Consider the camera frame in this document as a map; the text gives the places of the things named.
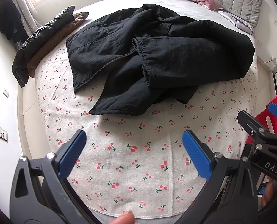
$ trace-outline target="electrical socket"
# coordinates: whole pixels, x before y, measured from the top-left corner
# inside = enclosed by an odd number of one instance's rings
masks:
[[[277,20],[273,19],[273,23],[275,24],[275,26],[277,26]]]
[[[5,88],[3,91],[3,94],[8,98],[9,97],[9,91]]]
[[[257,46],[259,46],[260,48],[262,48],[262,46],[263,46],[263,43],[261,42],[261,41],[257,41]]]

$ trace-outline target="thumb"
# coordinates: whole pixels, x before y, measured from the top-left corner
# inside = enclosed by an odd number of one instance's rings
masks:
[[[134,215],[132,214],[131,211],[128,211],[113,221],[109,222],[108,224],[134,224],[135,223],[135,218]]]

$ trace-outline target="white pillow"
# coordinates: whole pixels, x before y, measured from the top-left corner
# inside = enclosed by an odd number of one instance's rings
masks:
[[[227,20],[231,21],[232,24],[234,24],[238,29],[254,36],[254,29],[248,22],[225,11],[218,11],[218,13]]]

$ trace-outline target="hand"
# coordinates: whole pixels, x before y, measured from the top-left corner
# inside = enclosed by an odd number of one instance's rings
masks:
[[[135,218],[131,211],[125,212],[108,224],[134,224]]]
[[[273,179],[270,178],[269,176],[267,176],[267,179],[269,179],[268,184],[266,185],[264,194],[261,198],[261,204],[262,206],[265,206],[267,204],[267,202],[269,202],[271,200],[271,198],[273,197]]]

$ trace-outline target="white bed cover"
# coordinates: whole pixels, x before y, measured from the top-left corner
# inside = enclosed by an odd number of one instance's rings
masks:
[[[196,20],[207,19],[237,29],[216,11],[188,0],[104,0],[76,12],[88,11],[87,23],[120,9],[154,3]],[[254,44],[254,37],[246,34]],[[97,76],[77,94],[62,41],[39,64],[35,84],[46,134],[53,151],[78,129],[87,145],[68,180],[93,210],[118,216],[132,210],[137,218],[159,218],[183,213],[203,187],[202,179],[182,146],[191,128],[213,151],[239,158],[247,133],[237,114],[254,114],[257,58],[244,79],[199,87],[187,105],[165,100],[141,116],[89,115],[105,83]]]

